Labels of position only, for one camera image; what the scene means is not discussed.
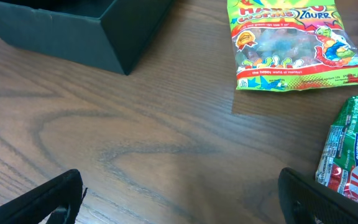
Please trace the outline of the Haribo worms gummy bag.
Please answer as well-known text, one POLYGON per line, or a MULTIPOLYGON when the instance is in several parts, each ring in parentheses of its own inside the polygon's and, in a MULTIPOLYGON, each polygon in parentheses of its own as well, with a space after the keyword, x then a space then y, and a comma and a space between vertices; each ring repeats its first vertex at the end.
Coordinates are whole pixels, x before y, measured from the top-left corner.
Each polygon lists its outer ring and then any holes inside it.
POLYGON ((334 0, 228 0, 237 90, 358 85, 358 50, 334 0))

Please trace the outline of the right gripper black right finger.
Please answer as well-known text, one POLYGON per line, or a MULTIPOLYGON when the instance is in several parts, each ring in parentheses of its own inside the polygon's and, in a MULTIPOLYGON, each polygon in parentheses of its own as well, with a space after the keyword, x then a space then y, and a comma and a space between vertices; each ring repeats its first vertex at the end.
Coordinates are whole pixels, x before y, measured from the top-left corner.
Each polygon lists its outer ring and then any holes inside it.
POLYGON ((358 223, 358 203, 309 179, 292 168, 281 170, 278 196, 287 224, 358 223))

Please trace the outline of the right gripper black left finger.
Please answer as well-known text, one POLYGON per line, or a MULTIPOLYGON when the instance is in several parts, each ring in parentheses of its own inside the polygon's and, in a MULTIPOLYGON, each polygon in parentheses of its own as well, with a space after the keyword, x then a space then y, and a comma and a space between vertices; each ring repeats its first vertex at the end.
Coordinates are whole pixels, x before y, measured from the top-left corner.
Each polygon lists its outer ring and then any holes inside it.
POLYGON ((80 172, 70 169, 56 178, 0 206, 0 224, 74 224, 83 201, 80 172))

